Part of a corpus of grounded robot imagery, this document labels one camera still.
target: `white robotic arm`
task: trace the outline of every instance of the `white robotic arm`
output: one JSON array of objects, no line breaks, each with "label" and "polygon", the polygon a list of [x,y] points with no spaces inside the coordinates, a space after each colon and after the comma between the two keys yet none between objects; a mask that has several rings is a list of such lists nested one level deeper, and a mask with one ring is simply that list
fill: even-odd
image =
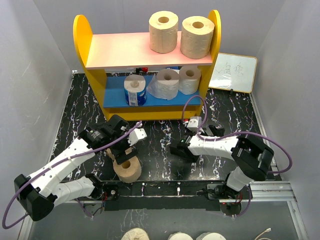
[{"label": "white robotic arm", "polygon": [[[114,115],[106,123],[98,123],[87,127],[59,154],[55,159],[38,171],[25,177],[23,174],[14,180],[15,190],[19,190],[28,180],[46,173],[35,179],[18,196],[18,201],[25,208],[32,220],[39,221],[47,216],[54,207],[79,197],[99,198],[103,192],[100,180],[94,174],[87,174],[82,178],[66,183],[61,181],[74,169],[95,156],[97,152],[83,154],[101,148],[115,139],[123,136],[129,129],[129,124],[121,117]],[[128,137],[119,140],[110,147],[118,164],[129,160],[137,154],[136,150],[126,154],[125,150],[139,141],[144,140],[147,134],[143,128],[136,128]],[[61,160],[68,159],[59,165]]]},{"label": "white robotic arm", "polygon": [[215,189],[220,197],[235,198],[245,185],[253,181],[266,180],[274,151],[252,135],[226,137],[209,126],[215,136],[207,136],[203,129],[197,134],[201,117],[191,117],[187,122],[188,132],[179,141],[170,145],[170,152],[196,162],[199,155],[218,156],[234,160],[238,165],[227,176],[222,187]]}]

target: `whiteboard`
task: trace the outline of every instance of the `whiteboard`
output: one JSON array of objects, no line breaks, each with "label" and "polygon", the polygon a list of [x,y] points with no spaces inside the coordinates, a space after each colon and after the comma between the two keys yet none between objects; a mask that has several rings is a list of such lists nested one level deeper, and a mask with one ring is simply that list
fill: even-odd
[{"label": "whiteboard", "polygon": [[219,53],[209,88],[251,93],[256,67],[256,57]]}]

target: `floor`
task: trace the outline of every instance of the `floor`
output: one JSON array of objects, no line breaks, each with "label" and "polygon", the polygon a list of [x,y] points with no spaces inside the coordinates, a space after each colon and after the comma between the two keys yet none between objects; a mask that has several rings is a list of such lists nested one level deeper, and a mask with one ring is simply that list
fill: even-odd
[{"label": "floor", "polygon": [[253,202],[235,220],[203,209],[108,211],[90,220],[76,203],[65,203],[34,222],[28,240],[120,240],[132,228],[145,229],[150,240],[167,240],[176,232],[194,240],[207,232],[220,233],[227,240],[254,240],[267,228],[272,231],[265,238],[298,240],[286,202]]},{"label": "floor", "polygon": [[[113,73],[125,76],[128,73]],[[225,128],[225,133],[251,131],[260,133],[249,94],[209,89],[206,95],[208,121],[206,125]],[[105,121],[95,95],[84,74],[73,78],[52,159],[60,154],[88,125]],[[144,121],[148,137],[136,144],[142,166],[139,181],[224,180],[236,168],[233,160],[203,155],[197,163],[189,163],[169,152],[171,140],[180,139],[185,129],[180,120]],[[112,161],[102,152],[86,161],[67,176],[71,181],[94,173],[102,181],[119,180]]]},{"label": "floor", "polygon": [[[223,126],[226,134],[240,130],[260,132],[248,94],[229,95],[227,91],[209,89],[206,101],[209,110],[207,125]],[[52,159],[86,126],[104,120],[85,75],[76,74]],[[143,127],[148,138],[136,146],[142,165],[139,181],[224,180],[236,167],[232,160],[220,157],[202,156],[196,164],[191,164],[170,155],[168,144],[184,133],[179,120],[144,121]],[[102,153],[82,164],[65,181],[78,179],[87,173],[95,173],[102,181],[118,180],[111,160]],[[179,231],[193,239],[205,232],[218,232],[227,240],[253,240],[267,228],[272,228],[272,231],[264,235],[266,238],[298,239],[286,202],[252,202],[246,214],[236,219],[204,209],[129,209],[98,213],[93,220],[85,217],[77,204],[64,203],[43,220],[34,222],[28,239],[120,240],[126,231],[134,227],[144,228],[151,240],[166,240],[170,234]]]}]

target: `plastic-wrapped toilet paper roll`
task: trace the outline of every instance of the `plastic-wrapped toilet paper roll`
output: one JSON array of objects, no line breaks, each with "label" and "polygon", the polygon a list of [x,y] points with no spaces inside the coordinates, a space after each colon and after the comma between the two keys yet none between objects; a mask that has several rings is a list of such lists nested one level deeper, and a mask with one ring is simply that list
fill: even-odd
[{"label": "plastic-wrapped toilet paper roll", "polygon": [[224,236],[216,232],[206,232],[196,238],[196,240],[226,240]]},{"label": "plastic-wrapped toilet paper roll", "polygon": [[205,57],[211,45],[215,24],[204,16],[191,16],[183,20],[181,52],[191,59]]},{"label": "plastic-wrapped toilet paper roll", "polygon": [[174,99],[178,94],[179,73],[172,69],[162,69],[153,75],[146,90],[157,99]]},{"label": "plastic-wrapped toilet paper roll", "polygon": [[142,106],[146,103],[146,80],[141,75],[129,75],[124,80],[125,100],[129,106]]},{"label": "plastic-wrapped toilet paper roll", "polygon": [[184,95],[194,94],[199,87],[201,71],[197,66],[183,66],[179,75],[179,91]]},{"label": "plastic-wrapped toilet paper roll", "polygon": [[[125,150],[126,154],[131,153],[131,147]],[[106,153],[113,161],[113,170],[118,175],[119,179],[127,184],[131,184],[138,180],[141,175],[141,165],[137,156],[130,158],[124,163],[118,165],[115,159],[115,156],[111,153],[111,150],[108,148]]]},{"label": "plastic-wrapped toilet paper roll", "polygon": [[175,234],[171,234],[168,240],[193,240],[188,234],[177,232]]},{"label": "plastic-wrapped toilet paper roll", "polygon": [[149,19],[150,48],[161,54],[177,46],[178,16],[171,11],[158,11]]}]

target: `yellow shelf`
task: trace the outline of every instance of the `yellow shelf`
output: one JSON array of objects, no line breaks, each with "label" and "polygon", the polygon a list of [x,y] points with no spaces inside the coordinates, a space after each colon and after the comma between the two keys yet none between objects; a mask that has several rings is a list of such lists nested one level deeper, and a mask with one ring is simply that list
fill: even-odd
[{"label": "yellow shelf", "polygon": [[[149,48],[147,32],[94,35],[87,18],[84,15],[77,15],[73,22],[75,51],[105,118],[108,120],[117,114],[127,121],[180,119],[183,110],[183,106],[104,108],[107,68],[197,65],[201,70],[198,90],[205,98],[221,42],[219,12],[212,10],[208,19],[215,25],[210,52],[204,58],[190,59],[180,52],[180,41],[174,51],[166,54],[156,53]],[[199,116],[201,110],[202,104],[188,106],[185,118]]]}]

